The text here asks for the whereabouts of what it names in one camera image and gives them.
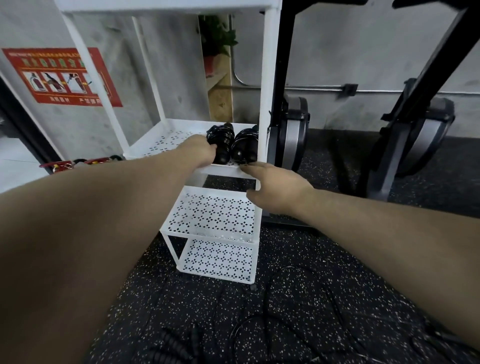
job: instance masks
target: hand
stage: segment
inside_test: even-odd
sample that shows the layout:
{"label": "hand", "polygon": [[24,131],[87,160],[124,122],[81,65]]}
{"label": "hand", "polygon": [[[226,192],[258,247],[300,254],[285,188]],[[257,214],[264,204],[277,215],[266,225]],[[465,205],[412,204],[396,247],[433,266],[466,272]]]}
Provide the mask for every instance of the hand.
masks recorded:
{"label": "hand", "polygon": [[185,139],[178,147],[189,158],[195,161],[195,168],[206,167],[215,159],[216,144],[209,144],[204,135],[192,135]]}
{"label": "hand", "polygon": [[294,206],[303,194],[314,189],[294,171],[268,163],[253,162],[240,169],[260,180],[260,190],[248,190],[248,199],[273,214],[293,215]]}

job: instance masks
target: potted plant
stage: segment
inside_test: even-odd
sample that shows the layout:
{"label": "potted plant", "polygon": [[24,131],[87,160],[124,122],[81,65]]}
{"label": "potted plant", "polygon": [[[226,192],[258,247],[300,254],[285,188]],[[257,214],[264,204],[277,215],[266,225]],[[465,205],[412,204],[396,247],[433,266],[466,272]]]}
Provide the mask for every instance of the potted plant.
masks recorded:
{"label": "potted plant", "polygon": [[202,39],[205,75],[213,75],[213,60],[219,54],[229,56],[225,46],[234,46],[235,30],[228,30],[227,25],[217,15],[199,15],[198,23]]}

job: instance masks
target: shelf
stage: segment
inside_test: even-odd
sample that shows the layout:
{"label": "shelf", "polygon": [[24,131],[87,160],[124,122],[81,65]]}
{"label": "shelf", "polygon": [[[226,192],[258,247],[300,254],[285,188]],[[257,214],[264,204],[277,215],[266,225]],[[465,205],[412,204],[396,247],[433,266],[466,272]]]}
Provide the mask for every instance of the shelf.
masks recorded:
{"label": "shelf", "polygon": [[228,243],[188,239],[177,269],[234,282],[255,282],[258,246],[235,246]]}
{"label": "shelf", "polygon": [[255,206],[245,192],[183,187],[160,231],[166,235],[250,246]]}
{"label": "shelf", "polygon": [[[175,149],[181,142],[191,135],[206,135],[207,130],[213,125],[223,125],[223,123],[215,121],[166,119],[164,122],[161,121],[157,123],[144,136],[130,146],[123,155],[126,159],[136,159]],[[253,124],[233,123],[232,125],[235,134],[245,128],[253,127]],[[227,165],[212,164],[200,168],[198,171],[216,176],[253,178],[252,176],[243,173],[234,162],[229,162]]]}
{"label": "shelf", "polygon": [[281,0],[55,0],[61,12],[138,12],[167,10],[199,13],[244,8],[279,8]]}

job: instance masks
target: metal conduit pipe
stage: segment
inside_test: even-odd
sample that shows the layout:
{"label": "metal conduit pipe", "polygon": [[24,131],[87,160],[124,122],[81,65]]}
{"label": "metal conduit pipe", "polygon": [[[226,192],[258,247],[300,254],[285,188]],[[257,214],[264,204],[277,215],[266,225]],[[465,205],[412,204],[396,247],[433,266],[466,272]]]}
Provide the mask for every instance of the metal conduit pipe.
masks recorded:
{"label": "metal conduit pipe", "polygon": [[[228,28],[233,29],[232,15],[228,16]],[[260,85],[249,85],[243,82],[237,75],[235,70],[235,57],[233,47],[230,47],[230,67],[232,70],[232,78],[240,85],[217,85],[215,88],[227,88],[234,90],[260,90]],[[318,93],[338,93],[343,91],[341,85],[313,85],[313,86],[285,86],[285,90],[289,91],[305,91],[305,92],[318,92]],[[357,90],[357,94],[401,94],[402,90]],[[449,96],[480,96],[480,92],[464,92],[464,91],[439,91],[438,95]]]}

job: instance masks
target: concrete wall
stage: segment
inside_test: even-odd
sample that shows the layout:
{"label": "concrete wall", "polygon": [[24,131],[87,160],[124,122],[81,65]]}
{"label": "concrete wall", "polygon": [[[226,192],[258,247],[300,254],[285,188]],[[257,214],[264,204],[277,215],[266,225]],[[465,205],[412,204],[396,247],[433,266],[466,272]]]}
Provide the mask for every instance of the concrete wall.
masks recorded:
{"label": "concrete wall", "polygon": [[[88,47],[97,47],[123,108],[115,113],[130,144],[158,121],[131,18],[76,16]],[[209,119],[201,43],[195,15],[141,19],[167,117]],[[71,48],[73,41],[53,0],[0,2],[0,48]],[[121,154],[101,107],[38,104],[3,52],[0,71],[65,158]]]}
{"label": "concrete wall", "polygon": [[[433,3],[401,10],[392,1],[370,0],[366,6],[316,4],[297,15],[287,84],[294,86],[359,84],[363,90],[401,90],[417,77],[456,16]],[[237,30],[238,77],[260,84],[263,16],[245,12],[233,20]],[[477,45],[444,86],[445,91],[480,91],[480,46]],[[377,131],[399,95],[295,93],[307,98],[312,128]],[[258,119],[260,92],[234,90],[234,119]],[[457,119],[450,135],[480,137],[480,98],[449,97]]]}

